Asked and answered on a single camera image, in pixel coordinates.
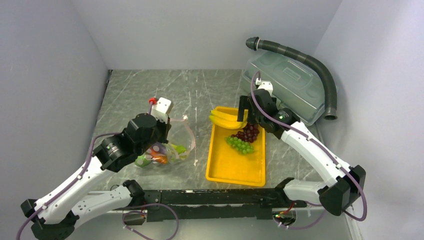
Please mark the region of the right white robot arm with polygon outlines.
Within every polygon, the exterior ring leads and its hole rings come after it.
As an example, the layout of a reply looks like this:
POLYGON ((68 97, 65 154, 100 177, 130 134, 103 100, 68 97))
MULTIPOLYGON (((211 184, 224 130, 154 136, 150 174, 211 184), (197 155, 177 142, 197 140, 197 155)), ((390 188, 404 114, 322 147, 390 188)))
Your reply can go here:
POLYGON ((282 207, 294 201, 318 205, 334 216, 347 212, 357 199, 361 199, 363 212, 357 221, 367 217, 368 206, 364 194, 366 171, 360 165, 350 166, 316 138, 289 108, 278 108, 276 98, 264 89, 253 90, 239 97, 237 120, 259 125, 267 133, 296 150, 319 174, 322 181, 300 181, 286 178, 276 186, 275 200, 282 207))

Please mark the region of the yellow banana bunch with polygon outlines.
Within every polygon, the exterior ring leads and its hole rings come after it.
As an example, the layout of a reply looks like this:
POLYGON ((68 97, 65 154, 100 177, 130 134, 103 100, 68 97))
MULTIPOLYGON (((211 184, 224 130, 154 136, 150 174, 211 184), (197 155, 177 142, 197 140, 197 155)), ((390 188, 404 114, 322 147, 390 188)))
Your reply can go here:
POLYGON ((238 121, 237 115, 224 113, 218 110, 210 111, 209 120, 213 124, 228 130, 238 130, 247 126, 247 121, 238 121))

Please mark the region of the purple eggplant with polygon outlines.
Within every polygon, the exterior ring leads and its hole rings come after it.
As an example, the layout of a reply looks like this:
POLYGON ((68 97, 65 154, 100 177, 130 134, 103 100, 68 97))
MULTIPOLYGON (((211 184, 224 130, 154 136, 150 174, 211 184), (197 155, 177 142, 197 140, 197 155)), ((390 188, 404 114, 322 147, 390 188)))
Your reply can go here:
POLYGON ((164 155, 164 156, 166 156, 168 154, 167 147, 163 143, 160 143, 160 142, 154 143, 150 147, 150 149, 151 149, 152 153, 155 152, 157 154, 161 154, 161 155, 164 155))

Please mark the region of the dark red grapes bunch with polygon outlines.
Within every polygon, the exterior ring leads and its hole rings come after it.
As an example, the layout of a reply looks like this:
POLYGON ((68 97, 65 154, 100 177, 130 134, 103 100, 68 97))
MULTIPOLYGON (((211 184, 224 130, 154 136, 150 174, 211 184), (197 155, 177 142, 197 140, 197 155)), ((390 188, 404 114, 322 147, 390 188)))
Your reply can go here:
POLYGON ((259 125, 248 123, 244 128, 238 130, 237 133, 232 134, 232 138, 240 139, 243 142, 253 143, 259 137, 259 125))

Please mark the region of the clear pink zip top bag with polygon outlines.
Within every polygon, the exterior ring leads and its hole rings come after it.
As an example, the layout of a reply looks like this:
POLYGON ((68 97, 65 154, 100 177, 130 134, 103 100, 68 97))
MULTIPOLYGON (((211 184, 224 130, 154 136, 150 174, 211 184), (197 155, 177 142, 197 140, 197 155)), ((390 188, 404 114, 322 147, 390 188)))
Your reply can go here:
POLYGON ((196 148, 196 137, 193 130, 189 126, 189 117, 183 115, 182 118, 171 118, 171 128, 168 132, 167 140, 168 143, 163 143, 167 148, 168 164, 160 164, 152 161, 152 154, 159 155, 159 153, 152 152, 149 148, 143 155, 151 159, 151 164, 143 168, 152 168, 154 166, 166 166, 182 162, 188 158, 190 153, 196 148), (188 150, 186 158, 176 158, 174 151, 171 148, 171 144, 183 145, 188 150))

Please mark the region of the green grapes bunch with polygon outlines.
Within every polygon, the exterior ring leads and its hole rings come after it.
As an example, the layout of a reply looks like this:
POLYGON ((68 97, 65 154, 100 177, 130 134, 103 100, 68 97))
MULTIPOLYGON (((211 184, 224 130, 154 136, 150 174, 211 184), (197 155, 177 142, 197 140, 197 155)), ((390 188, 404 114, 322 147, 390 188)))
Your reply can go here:
POLYGON ((225 142, 235 151, 241 155, 252 154, 255 150, 254 147, 247 141, 243 141, 236 136, 228 136, 225 142))

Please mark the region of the celery stalk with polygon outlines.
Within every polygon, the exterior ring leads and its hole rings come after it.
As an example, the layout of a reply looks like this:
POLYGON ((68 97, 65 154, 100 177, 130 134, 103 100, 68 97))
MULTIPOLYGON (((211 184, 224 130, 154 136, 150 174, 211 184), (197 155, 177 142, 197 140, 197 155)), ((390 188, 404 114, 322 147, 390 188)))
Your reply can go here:
POLYGON ((187 157, 189 151, 183 145, 171 144, 170 146, 171 146, 171 149, 173 150, 174 155, 177 159, 183 159, 183 158, 187 157))

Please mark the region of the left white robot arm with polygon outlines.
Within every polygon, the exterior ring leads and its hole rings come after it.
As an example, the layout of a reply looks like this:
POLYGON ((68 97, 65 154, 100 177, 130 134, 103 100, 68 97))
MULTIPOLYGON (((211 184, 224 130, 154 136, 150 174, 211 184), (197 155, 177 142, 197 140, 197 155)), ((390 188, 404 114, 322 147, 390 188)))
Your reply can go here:
POLYGON ((21 205, 26 220, 19 228, 21 238, 25 226, 37 240, 64 240, 76 228, 110 210, 139 209, 145 203, 145 192, 135 180, 92 199, 83 199, 93 187, 135 162, 156 143, 167 143, 171 128, 167 113, 152 110, 131 119, 121 132, 103 133, 98 146, 95 136, 84 164, 63 183, 39 199, 27 199, 21 205))

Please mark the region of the green artichoke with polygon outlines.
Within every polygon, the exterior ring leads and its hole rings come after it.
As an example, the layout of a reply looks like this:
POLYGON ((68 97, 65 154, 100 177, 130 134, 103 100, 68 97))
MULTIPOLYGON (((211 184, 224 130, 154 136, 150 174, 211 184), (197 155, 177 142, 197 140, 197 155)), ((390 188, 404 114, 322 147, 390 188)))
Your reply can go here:
POLYGON ((134 164, 139 168, 144 168, 152 163, 152 160, 150 158, 147 158, 146 155, 139 156, 135 161, 134 164))

